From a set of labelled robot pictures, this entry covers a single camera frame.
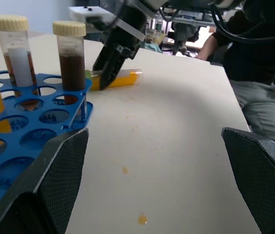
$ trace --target gray pants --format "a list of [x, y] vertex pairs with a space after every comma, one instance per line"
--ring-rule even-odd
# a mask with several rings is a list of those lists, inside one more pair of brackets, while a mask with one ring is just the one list
[[275, 92], [271, 85], [230, 80], [252, 131], [275, 142]]

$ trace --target blue test tube rack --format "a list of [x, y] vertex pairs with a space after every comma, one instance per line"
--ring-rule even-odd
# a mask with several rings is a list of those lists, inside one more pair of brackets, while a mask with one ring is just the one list
[[[47, 83], [50, 78], [59, 82]], [[0, 114], [0, 121], [7, 119], [12, 129], [10, 133], [0, 133], [0, 199], [17, 176], [39, 156], [48, 140], [86, 127], [93, 110], [93, 104], [86, 102], [86, 94], [92, 86], [90, 80], [86, 80], [84, 90], [69, 92], [63, 90], [60, 76], [36, 74], [36, 79], [35, 86], [16, 87], [11, 85], [10, 79], [0, 78], [1, 93], [21, 93], [20, 97], [5, 97], [5, 111]], [[44, 96], [45, 88], [49, 95]], [[33, 94], [37, 89], [39, 96]], [[63, 97], [67, 96], [75, 96], [78, 101], [65, 105]], [[28, 101], [37, 103], [34, 110], [24, 108], [22, 104]]]

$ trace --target white label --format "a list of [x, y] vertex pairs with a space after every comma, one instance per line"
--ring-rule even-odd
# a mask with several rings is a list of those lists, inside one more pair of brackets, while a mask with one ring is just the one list
[[27, 87], [33, 85], [27, 49], [9, 48], [8, 53], [17, 86]]

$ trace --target robotic arm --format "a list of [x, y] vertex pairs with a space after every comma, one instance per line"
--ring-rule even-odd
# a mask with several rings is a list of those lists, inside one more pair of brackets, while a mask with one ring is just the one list
[[[120, 71], [127, 58], [134, 59], [141, 42], [145, 39], [143, 29], [147, 19], [152, 19], [160, 7], [168, 0], [123, 0], [124, 3], [116, 18], [109, 25], [102, 24], [102, 17], [89, 17], [87, 22], [95, 25], [100, 31], [104, 31], [102, 40], [104, 47], [99, 54], [94, 66], [94, 71], [102, 71], [100, 89], [108, 87]], [[238, 37], [225, 30], [225, 26], [216, 20], [217, 8], [233, 9], [241, 4], [243, 11], [250, 20], [273, 21], [275, 20], [275, 0], [174, 0], [177, 9], [187, 6], [197, 6], [209, 3], [214, 20], [219, 30], [226, 36], [241, 40], [241, 42], [256, 43], [262, 39], [251, 40]]]

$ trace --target tube cap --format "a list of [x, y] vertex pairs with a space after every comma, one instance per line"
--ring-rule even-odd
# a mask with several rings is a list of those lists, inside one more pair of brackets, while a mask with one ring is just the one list
[[25, 16], [0, 15], [0, 31], [19, 32], [28, 29], [29, 24]]
[[53, 22], [53, 33], [57, 36], [65, 37], [84, 37], [86, 27], [84, 23], [74, 21], [55, 21]]

